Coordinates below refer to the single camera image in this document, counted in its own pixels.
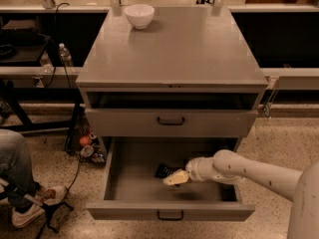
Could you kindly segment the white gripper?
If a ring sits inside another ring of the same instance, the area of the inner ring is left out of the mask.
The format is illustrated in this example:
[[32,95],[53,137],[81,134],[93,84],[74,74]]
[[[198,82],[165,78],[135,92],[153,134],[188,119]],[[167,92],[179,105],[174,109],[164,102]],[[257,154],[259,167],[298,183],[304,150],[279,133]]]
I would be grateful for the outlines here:
[[213,173],[213,158],[197,157],[187,163],[185,170],[175,171],[166,177],[163,183],[171,186],[187,183],[189,179],[192,181],[212,180]]

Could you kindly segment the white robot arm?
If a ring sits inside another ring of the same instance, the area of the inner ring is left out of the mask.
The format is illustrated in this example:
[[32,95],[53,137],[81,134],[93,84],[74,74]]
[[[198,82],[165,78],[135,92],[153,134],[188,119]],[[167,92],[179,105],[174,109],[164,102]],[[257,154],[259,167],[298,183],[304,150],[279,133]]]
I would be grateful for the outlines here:
[[319,163],[304,171],[245,158],[222,149],[213,157],[191,159],[167,176],[165,185],[212,180],[237,184],[244,178],[292,202],[287,239],[319,239]]

